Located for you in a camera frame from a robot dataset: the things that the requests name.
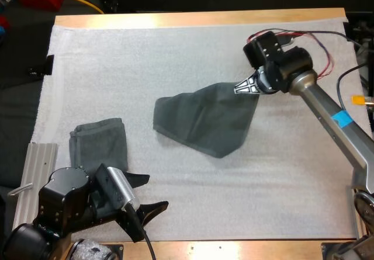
dark gray cloth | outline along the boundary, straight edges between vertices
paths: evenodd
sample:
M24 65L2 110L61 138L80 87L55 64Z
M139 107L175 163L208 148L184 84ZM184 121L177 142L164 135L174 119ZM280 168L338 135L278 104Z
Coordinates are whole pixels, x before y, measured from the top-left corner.
M101 163L127 171L127 144L121 118L81 124L70 133L70 162L92 176Z
M194 93L157 99L153 128L184 145L223 158L244 142L258 102L236 95L237 83L218 83Z

table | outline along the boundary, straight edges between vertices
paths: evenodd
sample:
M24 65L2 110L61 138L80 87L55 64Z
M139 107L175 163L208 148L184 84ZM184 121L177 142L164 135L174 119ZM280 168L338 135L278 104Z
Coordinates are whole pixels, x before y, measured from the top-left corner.
M57 16L55 25L90 29L144 29L173 26L298 22L345 17L343 8L233 12L142 13ZM262 260L321 259L321 242L345 240L161 241L153 242L157 259ZM124 242L125 260L150 259L146 243Z

black cable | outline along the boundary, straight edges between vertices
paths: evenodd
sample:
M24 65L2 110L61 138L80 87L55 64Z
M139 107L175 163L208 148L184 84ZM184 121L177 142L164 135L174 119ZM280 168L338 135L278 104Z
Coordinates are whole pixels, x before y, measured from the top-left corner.
M355 44L356 46L359 46L361 48L363 48L365 51L369 52L369 53L374 53L374 50L371 50L369 48L366 48L364 47L363 45L361 45L360 43L356 42L355 40L347 37L346 35L340 33L340 32L337 32L337 31L325 31L325 30L308 30L308 31L305 31L305 30L288 30L288 29L281 29L281 28L269 28L269 29L264 29L260 32L264 32L264 31L271 31L271 30L279 30L279 31L283 31L283 32L299 32L299 33L319 33L319 34L334 34L334 35L339 35L341 37L344 37L346 38L348 41L351 41L353 44Z
M360 64L360 65L357 65L356 67L354 68L351 68L350 70L348 71L345 71L343 74L341 74L338 78L338 81L337 81L337 94L338 94L338 99L339 99L339 103L340 103L340 106L341 106L341 109L343 110L346 110L345 106L344 106L344 103L343 103L343 100L341 98L341 94L340 94L340 81L343 79L344 76L348 75L349 73L361 68L361 67L364 67L366 66L367 63L363 63L363 64Z
M143 235L144 235L144 239L146 240L146 243L148 245L148 248L150 250L150 253L151 253L151 256L152 256L152 260L156 260L156 255L155 255L155 253L153 251L153 247L152 247L151 241L148 238L148 235L147 235L145 229L143 229Z
M133 208L132 204L131 203L128 203L127 205L124 206L128 216L131 218L131 220L135 223L136 227L138 228L139 231L142 232L143 234L143 237L144 239L146 240L146 243L148 245L148 248L150 250L150 253L151 253L151 256L152 256L152 260L156 260L156 255L154 253L154 250L153 250L153 247L152 247L152 244L151 244L151 241L150 239L148 238L148 235L147 235L147 232L145 231L145 229L143 228L143 226L140 224L140 220L139 220L139 217L138 215L136 214L136 211L135 209Z

red wire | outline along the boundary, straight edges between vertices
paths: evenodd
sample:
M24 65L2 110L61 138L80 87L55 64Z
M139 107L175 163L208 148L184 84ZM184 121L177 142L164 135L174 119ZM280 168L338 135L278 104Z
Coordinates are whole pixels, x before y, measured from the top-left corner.
M297 35L298 37L306 35L308 37L314 38L312 35L309 35L307 33L301 33L301 32L277 33L277 35L288 35L288 36L295 36L295 35ZM322 72L318 74L317 79L322 79L323 77L325 77L327 75L330 75L331 72L333 71L334 67L335 67L334 59L333 59L333 57L331 56L330 53L328 53L328 57L327 58L330 59L330 60L327 62L325 68L323 68ZM330 70L328 71L328 73L324 74L327 71L327 69L329 68L330 65L331 65Z
M248 37L247 43L251 42L253 39L255 39L259 35L263 34L263 32L267 32L267 30L260 31L260 32L257 32L255 34L251 35L250 37ZM310 34L307 34L307 33L302 33L302 32L278 32L278 33L276 33L276 35L277 36L278 35L296 36L296 37L300 37L300 36L306 35L308 37L314 38L313 35L310 35ZM331 72L333 71L334 67L335 67L334 59L333 59L332 55L329 52L327 52L327 58L328 58L329 61L327 62L326 66L323 68L322 72L318 74L318 77L317 77L318 80L322 79L325 76L330 75Z

wooden table edge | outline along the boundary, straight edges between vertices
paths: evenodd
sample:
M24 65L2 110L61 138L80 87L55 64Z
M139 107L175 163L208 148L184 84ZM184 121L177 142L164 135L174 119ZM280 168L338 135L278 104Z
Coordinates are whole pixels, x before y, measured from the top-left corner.
M227 12L56 16L55 25L89 29L142 29L159 27L300 22L344 17L344 8L280 9Z

